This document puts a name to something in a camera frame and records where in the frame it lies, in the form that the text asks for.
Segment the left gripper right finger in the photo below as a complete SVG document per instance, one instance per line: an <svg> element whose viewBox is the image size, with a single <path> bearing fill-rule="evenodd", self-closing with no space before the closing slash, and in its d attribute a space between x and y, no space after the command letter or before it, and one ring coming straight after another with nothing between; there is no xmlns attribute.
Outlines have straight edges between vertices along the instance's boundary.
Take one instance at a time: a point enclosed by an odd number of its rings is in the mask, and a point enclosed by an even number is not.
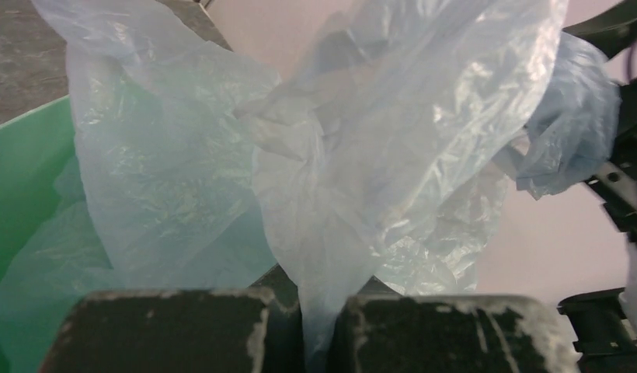
<svg viewBox="0 0 637 373"><path fill-rule="evenodd" d="M519 295L402 296L377 279L337 319L328 372L577 372L555 312Z"/></svg>

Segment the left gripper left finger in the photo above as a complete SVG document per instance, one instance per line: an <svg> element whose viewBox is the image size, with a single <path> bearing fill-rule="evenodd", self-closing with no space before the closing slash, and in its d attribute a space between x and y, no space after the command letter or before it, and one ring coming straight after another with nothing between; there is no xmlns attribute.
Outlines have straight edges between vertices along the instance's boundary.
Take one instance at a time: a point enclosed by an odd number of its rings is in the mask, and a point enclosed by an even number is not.
<svg viewBox="0 0 637 373"><path fill-rule="evenodd" d="M297 289L281 267L241 289L112 290L66 315L42 372L302 372Z"/></svg>

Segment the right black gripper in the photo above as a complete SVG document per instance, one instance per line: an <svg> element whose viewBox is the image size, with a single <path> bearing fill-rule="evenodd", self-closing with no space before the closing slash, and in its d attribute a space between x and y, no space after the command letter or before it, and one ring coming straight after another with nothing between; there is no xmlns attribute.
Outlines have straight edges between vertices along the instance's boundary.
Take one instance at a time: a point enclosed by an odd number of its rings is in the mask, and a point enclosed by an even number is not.
<svg viewBox="0 0 637 373"><path fill-rule="evenodd" d="M623 288L568 297L558 304L577 336L581 372L637 372L637 77L632 73L637 47L637 1L621 1L565 31L600 49L608 58L627 51L627 83L620 87L618 130L611 159L587 180L604 200L618 231L626 234L630 258Z"/></svg>

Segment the blue plastic trash bag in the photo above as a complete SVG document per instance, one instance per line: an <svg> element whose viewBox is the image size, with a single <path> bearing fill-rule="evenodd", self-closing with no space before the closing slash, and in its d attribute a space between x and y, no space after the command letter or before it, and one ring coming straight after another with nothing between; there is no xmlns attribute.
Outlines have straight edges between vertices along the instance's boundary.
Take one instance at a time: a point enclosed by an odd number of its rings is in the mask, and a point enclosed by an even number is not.
<svg viewBox="0 0 637 373"><path fill-rule="evenodd" d="M0 282L0 349L35 372L100 288L240 288L278 263L305 361L371 277L476 286L507 181L533 197L611 153L618 86L564 1L359 1L289 78L157 1L36 1L66 43L75 153Z"/></svg>

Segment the green trash bin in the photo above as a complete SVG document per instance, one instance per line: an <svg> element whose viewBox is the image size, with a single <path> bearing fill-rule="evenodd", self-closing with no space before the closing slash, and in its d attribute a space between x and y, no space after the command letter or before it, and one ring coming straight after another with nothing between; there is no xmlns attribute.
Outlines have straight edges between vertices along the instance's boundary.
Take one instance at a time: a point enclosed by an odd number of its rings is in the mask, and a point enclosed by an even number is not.
<svg viewBox="0 0 637 373"><path fill-rule="evenodd" d="M85 205L68 98L0 126L0 372L35 372L72 306L64 255L101 253Z"/></svg>

